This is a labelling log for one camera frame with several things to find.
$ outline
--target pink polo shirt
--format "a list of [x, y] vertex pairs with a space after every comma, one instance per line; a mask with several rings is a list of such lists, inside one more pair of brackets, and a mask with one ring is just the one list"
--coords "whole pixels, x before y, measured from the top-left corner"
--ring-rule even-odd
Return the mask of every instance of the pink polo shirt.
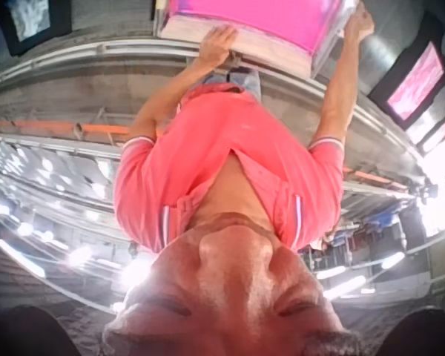
[[341, 142], [326, 137], [307, 150], [251, 94], [224, 91], [229, 88], [199, 86], [156, 142], [137, 137], [123, 148], [116, 216], [132, 239], [154, 252], [185, 231], [231, 152], [289, 248], [319, 239], [338, 220]]

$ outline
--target person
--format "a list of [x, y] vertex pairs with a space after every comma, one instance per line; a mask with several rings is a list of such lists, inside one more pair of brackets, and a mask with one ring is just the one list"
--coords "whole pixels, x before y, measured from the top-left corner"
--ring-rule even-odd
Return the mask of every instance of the person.
[[360, 42], [373, 31], [361, 3], [308, 149], [257, 91], [231, 74], [205, 81], [230, 53], [231, 26], [211, 30], [199, 56], [142, 106], [114, 205], [128, 235], [158, 257], [106, 329], [115, 355], [360, 354], [296, 251], [340, 216]]

